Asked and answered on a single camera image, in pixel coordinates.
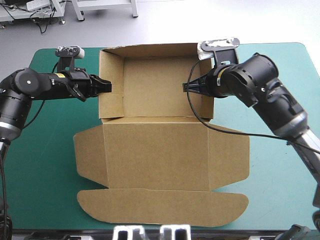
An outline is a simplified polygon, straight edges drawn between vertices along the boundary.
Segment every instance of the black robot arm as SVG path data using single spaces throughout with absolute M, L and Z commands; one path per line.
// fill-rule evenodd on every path
M 19 137 L 32 100 L 77 98 L 85 101 L 112 91 L 110 81 L 75 68 L 75 58 L 83 58 L 78 46 L 58 47 L 57 73 L 38 73 L 31 68 L 13 72 L 0 82 L 0 141 L 10 143 Z
M 237 38 L 199 43 L 199 59 L 214 58 L 214 68 L 184 83 L 183 91 L 215 98 L 236 96 L 247 107 L 253 107 L 274 135 L 293 146 L 317 181 L 313 205 L 320 208 L 320 140 L 308 126 L 306 111 L 278 79 L 277 66 L 269 57 L 255 53 L 238 63 L 238 45 Z M 320 230 L 319 211 L 313 221 Z

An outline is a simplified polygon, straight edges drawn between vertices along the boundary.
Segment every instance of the black cable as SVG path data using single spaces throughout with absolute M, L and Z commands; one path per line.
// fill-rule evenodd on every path
M 54 72 L 55 72 L 55 69 L 56 69 L 58 63 L 59 63 L 59 62 L 57 61 L 56 64 L 53 66 L 53 69 L 52 69 L 51 73 L 54 73 Z M 32 122 L 38 117 L 38 115 L 39 115 L 42 107 L 43 107 L 44 104 L 45 104 L 45 101 L 46 101 L 46 100 L 42 100 L 42 103 L 41 103 L 38 111 L 36 112 L 36 114 L 34 115 L 34 117 L 33 117 L 26 125 L 24 125 L 23 129 L 25 129 L 25 128 L 28 127 L 30 124 L 32 124 Z
M 21 11 L 24 11 L 24 12 L 29 12 L 29 13 L 30 13 L 30 11 L 28 11 L 27 9 L 24 9 L 24 8 L 21 8 L 21 7 L 18 7 L 18 6 L 10 6 L 10 5 L 8 5 L 8 4 L 1 3 L 1 2 L 0 2 L 0 5 L 3 6 L 3 7 L 7 7 L 7 8 L 9 8 L 9 9 L 18 9 L 18 10 L 21 10 Z
M 52 11 L 52 13 L 50 14 L 49 20 L 48 20 L 48 22 L 46 23 L 44 30 L 42 30 L 42 28 L 41 28 L 41 26 L 40 26 L 39 23 L 37 23 L 37 22 L 35 23 L 35 24 L 38 26 L 38 28 L 40 29 L 40 33 L 41 33 L 41 34 L 44 34 L 44 33 L 47 31 L 48 25 L 51 24 L 51 20 L 52 20 L 53 16 L 55 15 L 55 12 L 56 12 L 56 9 L 54 9 L 54 10 Z
M 34 115 L 34 117 L 26 124 L 24 125 L 24 127 L 22 129 L 25 129 L 26 127 L 28 127 L 30 124 L 32 124 L 32 122 L 38 117 L 42 107 L 44 106 L 46 100 L 42 100 L 42 103 L 38 109 L 38 111 L 36 112 L 36 114 Z
M 7 189 L 6 189 L 6 176 L 4 169 L 4 162 L 2 156 L 0 155 L 0 168 L 1 168 L 1 178 L 2 178 L 2 195 L 3 195 L 3 240 L 7 239 Z
M 198 112 L 196 111 L 194 105 L 192 104 L 191 102 L 191 98 L 190 98 L 190 93 L 189 93 L 189 85 L 190 85 L 190 80 L 191 80 L 191 77 L 192 77 L 192 73 L 194 72 L 194 69 L 195 67 L 201 62 L 201 60 L 198 60 L 191 68 L 191 71 L 190 71 L 190 74 L 189 74 L 189 78 L 188 78 L 188 82 L 186 84 L 186 96 L 188 98 L 188 102 L 189 102 L 189 105 L 191 107 L 191 110 L 193 112 L 193 114 L 195 115 L 195 117 L 203 124 L 205 125 L 207 128 L 209 129 L 212 129 L 214 131 L 217 131 L 217 132 L 220 132 L 220 133 L 225 133 L 225 134 L 233 134 L 233 135 L 242 135 L 242 136 L 253 136 L 253 137 L 262 137 L 262 138 L 270 138 L 270 139 L 278 139 L 278 140 L 284 140 L 284 141 L 287 141 L 289 142 L 290 144 L 295 144 L 295 145 L 298 145 L 298 146 L 301 146 L 303 148 L 306 148 L 310 151 L 313 151 L 317 154 L 320 154 L 320 151 L 314 149 L 314 148 L 311 148 L 307 145 L 304 145 L 304 144 L 301 144 L 299 142 L 296 142 L 292 139 L 289 139 L 289 138 L 285 138 L 285 137 L 279 137 L 279 136 L 272 136 L 272 135 L 266 135 L 266 134 L 256 134 L 256 133 L 247 133 L 247 132 L 237 132 L 237 131 L 228 131 L 228 130 L 222 130 L 222 129 L 219 129 L 219 128 L 216 128 L 216 127 L 213 127 L 211 125 L 209 125 L 208 123 L 206 123 L 201 117 L 200 115 L 198 114 Z
M 4 5 L 1 5 L 3 7 L 3 9 L 9 14 L 9 16 L 12 18 L 12 20 L 16 20 L 11 13 L 6 9 L 6 7 Z

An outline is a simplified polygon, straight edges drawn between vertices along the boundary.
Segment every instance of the gray floor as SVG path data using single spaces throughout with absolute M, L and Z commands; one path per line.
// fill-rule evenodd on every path
M 110 47 L 238 37 L 242 43 L 303 43 L 320 73 L 318 0 L 140 0 L 131 9 L 86 11 L 78 22 L 67 3 L 66 25 L 41 35 L 31 22 L 0 29 L 0 79 L 29 65 L 38 49 L 60 45 Z

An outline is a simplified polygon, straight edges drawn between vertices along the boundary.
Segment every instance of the cardboard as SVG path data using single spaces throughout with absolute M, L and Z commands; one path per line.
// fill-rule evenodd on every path
M 109 189 L 85 190 L 78 201 L 110 223 L 221 226 L 248 206 L 239 193 L 211 192 L 249 175 L 249 137 L 208 129 L 193 115 L 182 83 L 197 58 L 196 43 L 106 48 L 99 95 L 102 125 L 74 136 L 78 173 Z M 192 79 L 211 69 L 202 61 Z M 191 94 L 203 118 L 213 98 Z
M 197 60 L 196 43 L 105 49 L 99 75 L 112 82 L 112 93 L 99 95 L 99 118 L 193 117 L 182 83 Z M 210 69 L 211 60 L 205 60 L 192 78 Z M 191 99 L 202 117 L 212 118 L 212 97 L 191 93 Z
M 77 199 L 91 217 L 118 224 L 222 226 L 237 219 L 248 205 L 245 195 L 208 191 L 83 190 Z
M 191 117 L 122 117 L 74 137 L 78 173 L 112 189 L 211 191 L 249 175 L 249 138 Z

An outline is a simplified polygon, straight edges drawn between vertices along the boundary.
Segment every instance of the rounded cardboard flap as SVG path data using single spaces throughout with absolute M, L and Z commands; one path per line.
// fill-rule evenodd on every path
M 133 188 L 82 190 L 77 200 L 87 214 L 102 222 L 203 227 L 236 220 L 249 203 L 239 193 Z

